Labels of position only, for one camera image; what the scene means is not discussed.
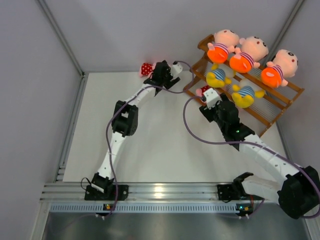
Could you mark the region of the pink pig doll back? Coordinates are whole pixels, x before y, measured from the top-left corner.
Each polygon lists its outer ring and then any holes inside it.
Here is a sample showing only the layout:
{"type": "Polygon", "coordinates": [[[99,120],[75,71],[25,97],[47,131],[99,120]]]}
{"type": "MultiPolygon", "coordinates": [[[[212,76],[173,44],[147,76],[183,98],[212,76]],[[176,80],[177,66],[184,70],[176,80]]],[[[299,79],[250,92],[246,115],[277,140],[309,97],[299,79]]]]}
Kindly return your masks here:
{"type": "Polygon", "coordinates": [[[142,77],[150,77],[156,68],[156,63],[148,63],[144,62],[139,69],[139,76],[142,77]]]}

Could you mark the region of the pink pig doll facing up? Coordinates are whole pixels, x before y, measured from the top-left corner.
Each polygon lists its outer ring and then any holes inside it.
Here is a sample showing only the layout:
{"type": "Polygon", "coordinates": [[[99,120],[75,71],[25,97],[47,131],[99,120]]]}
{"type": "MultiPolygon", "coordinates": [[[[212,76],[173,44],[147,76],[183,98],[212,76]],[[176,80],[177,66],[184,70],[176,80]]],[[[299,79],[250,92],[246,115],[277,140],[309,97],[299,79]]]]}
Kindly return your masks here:
{"type": "Polygon", "coordinates": [[[209,85],[205,85],[205,86],[203,86],[201,88],[197,88],[196,91],[195,91],[195,94],[202,98],[204,96],[205,91],[207,91],[210,88],[211,87],[209,85]]]}

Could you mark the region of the yellow doll blue striped front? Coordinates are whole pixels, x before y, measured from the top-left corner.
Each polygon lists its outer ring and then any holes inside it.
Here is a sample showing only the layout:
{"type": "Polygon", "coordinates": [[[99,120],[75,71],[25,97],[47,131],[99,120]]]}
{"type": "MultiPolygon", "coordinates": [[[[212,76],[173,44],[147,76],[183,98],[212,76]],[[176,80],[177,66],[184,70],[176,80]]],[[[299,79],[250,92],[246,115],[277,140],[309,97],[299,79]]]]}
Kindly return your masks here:
{"type": "Polygon", "coordinates": [[[212,88],[223,88],[232,83],[236,72],[225,64],[213,64],[206,74],[206,83],[212,88]]]}

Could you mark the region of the yellow doll blue striped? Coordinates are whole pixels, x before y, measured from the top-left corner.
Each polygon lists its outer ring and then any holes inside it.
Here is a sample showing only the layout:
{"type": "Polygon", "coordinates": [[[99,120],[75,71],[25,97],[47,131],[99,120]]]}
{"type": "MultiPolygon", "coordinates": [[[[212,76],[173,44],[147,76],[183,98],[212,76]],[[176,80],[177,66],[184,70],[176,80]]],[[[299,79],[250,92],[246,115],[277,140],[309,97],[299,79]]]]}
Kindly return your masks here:
{"type": "Polygon", "coordinates": [[[223,88],[232,83],[236,72],[225,64],[213,64],[206,74],[206,83],[212,88],[223,88]]]}
{"type": "Polygon", "coordinates": [[[232,90],[232,100],[237,107],[242,109],[250,107],[256,98],[263,98],[266,94],[263,88],[247,78],[243,78],[238,84],[234,84],[232,90]]]}

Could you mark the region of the large boy doll orange shorts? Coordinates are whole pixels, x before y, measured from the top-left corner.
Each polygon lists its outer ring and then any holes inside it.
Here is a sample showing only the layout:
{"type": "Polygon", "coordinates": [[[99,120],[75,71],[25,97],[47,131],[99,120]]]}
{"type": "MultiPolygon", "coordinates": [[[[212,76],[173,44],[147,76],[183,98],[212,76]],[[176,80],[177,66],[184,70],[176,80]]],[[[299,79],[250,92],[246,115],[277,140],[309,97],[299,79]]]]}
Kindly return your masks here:
{"type": "Polygon", "coordinates": [[[223,29],[214,35],[214,43],[208,42],[207,56],[216,64],[223,64],[240,41],[240,37],[230,29],[223,29]]]}

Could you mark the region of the boy doll orange shorts front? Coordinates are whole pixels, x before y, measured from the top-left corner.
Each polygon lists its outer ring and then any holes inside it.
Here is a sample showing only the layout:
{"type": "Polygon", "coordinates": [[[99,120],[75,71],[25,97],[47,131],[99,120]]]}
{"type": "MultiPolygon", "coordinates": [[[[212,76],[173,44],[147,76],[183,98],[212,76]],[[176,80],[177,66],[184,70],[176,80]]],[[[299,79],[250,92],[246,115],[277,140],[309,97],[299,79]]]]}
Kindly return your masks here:
{"type": "Polygon", "coordinates": [[[285,87],[298,69],[298,58],[289,50],[280,49],[261,72],[261,81],[270,88],[285,87]]]}

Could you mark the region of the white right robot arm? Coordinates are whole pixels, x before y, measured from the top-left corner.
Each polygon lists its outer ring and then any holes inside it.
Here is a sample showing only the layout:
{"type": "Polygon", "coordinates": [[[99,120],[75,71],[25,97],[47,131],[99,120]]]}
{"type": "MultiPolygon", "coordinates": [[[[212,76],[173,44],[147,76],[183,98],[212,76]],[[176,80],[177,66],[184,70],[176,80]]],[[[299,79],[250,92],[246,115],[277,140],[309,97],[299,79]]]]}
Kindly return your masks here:
{"type": "Polygon", "coordinates": [[[240,199],[258,196],[278,204],[291,218],[299,219],[320,205],[320,179],[311,166],[288,162],[269,148],[248,126],[241,123],[239,111],[229,100],[219,100],[213,107],[201,106],[203,116],[215,122],[225,142],[258,163],[273,180],[246,172],[233,181],[233,192],[240,199]]]}

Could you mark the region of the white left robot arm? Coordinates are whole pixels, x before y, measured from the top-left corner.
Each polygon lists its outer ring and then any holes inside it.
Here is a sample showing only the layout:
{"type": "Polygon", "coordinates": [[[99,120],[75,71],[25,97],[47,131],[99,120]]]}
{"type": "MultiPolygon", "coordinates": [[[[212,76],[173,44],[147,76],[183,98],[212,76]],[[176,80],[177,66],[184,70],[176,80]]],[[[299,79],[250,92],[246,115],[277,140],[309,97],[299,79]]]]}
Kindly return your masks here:
{"type": "Polygon", "coordinates": [[[112,129],[111,138],[106,138],[108,149],[101,166],[86,187],[86,201],[123,201],[128,197],[129,186],[118,184],[116,165],[127,138],[133,136],[138,128],[139,109],[160,91],[169,91],[180,81],[179,74],[182,71],[183,67],[177,61],[171,65],[165,60],[157,62],[133,96],[116,102],[113,116],[106,127],[106,131],[112,129]]]}

